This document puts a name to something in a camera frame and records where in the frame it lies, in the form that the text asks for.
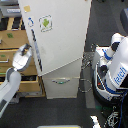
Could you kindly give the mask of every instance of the white panel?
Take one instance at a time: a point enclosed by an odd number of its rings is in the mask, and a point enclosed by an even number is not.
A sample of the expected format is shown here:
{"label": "white panel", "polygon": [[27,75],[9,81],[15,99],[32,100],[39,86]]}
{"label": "white panel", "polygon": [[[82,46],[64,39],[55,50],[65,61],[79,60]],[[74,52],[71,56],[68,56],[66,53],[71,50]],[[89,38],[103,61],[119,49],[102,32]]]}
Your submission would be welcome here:
{"label": "white panel", "polygon": [[[33,41],[28,26],[28,17],[31,17],[34,21],[33,29],[43,66],[41,72],[34,53],[39,75],[47,74],[82,57],[91,0],[19,0],[19,5],[32,46]],[[25,13],[24,6],[28,5],[31,11]],[[52,17],[53,29],[41,32],[39,18],[48,15]]]}
{"label": "white panel", "polygon": [[[77,97],[81,62],[82,60],[78,59],[60,69],[42,76],[48,99]],[[53,82],[63,78],[70,81],[63,84]]]}

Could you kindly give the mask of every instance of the sticker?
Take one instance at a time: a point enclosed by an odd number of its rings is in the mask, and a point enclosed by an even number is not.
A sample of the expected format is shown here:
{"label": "sticker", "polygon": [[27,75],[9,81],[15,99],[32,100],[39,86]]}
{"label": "sticker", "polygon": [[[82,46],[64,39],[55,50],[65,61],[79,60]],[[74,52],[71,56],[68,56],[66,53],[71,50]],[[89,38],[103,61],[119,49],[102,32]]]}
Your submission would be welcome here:
{"label": "sticker", "polygon": [[41,17],[39,22],[41,32],[49,31],[52,29],[52,17],[50,15]]}
{"label": "sticker", "polygon": [[24,6],[24,11],[25,12],[30,12],[31,10],[30,10],[30,6],[28,5],[28,6]]}
{"label": "sticker", "polygon": [[13,38],[12,33],[7,33],[8,38]]}
{"label": "sticker", "polygon": [[1,55],[1,57],[6,57],[5,55]]}

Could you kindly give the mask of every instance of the green sticker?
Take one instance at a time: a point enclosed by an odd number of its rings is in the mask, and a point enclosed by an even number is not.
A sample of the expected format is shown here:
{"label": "green sticker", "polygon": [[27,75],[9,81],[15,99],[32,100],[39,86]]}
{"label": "green sticker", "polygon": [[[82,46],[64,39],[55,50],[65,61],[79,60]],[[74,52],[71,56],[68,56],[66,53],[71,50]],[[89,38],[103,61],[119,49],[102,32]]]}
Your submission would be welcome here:
{"label": "green sticker", "polygon": [[47,27],[48,24],[49,24],[49,21],[48,21],[47,19],[44,19],[43,25],[44,25],[45,27]]}
{"label": "green sticker", "polygon": [[8,38],[13,38],[12,33],[7,33]]}
{"label": "green sticker", "polygon": [[1,57],[6,57],[5,55],[1,55]]}

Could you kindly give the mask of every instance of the blue label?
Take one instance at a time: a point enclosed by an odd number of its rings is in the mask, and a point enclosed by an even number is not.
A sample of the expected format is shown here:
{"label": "blue label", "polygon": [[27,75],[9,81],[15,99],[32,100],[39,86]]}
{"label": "blue label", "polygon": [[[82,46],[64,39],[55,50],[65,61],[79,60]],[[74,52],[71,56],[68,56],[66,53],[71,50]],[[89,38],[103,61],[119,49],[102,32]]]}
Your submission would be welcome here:
{"label": "blue label", "polygon": [[114,78],[115,82],[120,85],[122,79],[124,78],[125,74],[126,74],[126,69],[124,67],[120,67],[120,71],[117,74],[117,76]]}

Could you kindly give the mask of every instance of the refrigerator door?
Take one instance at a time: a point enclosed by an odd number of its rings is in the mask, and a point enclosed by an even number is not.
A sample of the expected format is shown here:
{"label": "refrigerator door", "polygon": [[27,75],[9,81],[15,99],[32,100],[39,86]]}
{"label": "refrigerator door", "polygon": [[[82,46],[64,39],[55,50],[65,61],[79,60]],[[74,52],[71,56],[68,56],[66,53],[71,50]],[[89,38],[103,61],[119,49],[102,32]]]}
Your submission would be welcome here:
{"label": "refrigerator door", "polygon": [[[39,76],[83,56],[91,0],[18,1],[29,42],[33,46]],[[31,29],[35,33],[42,71],[37,60]]]}

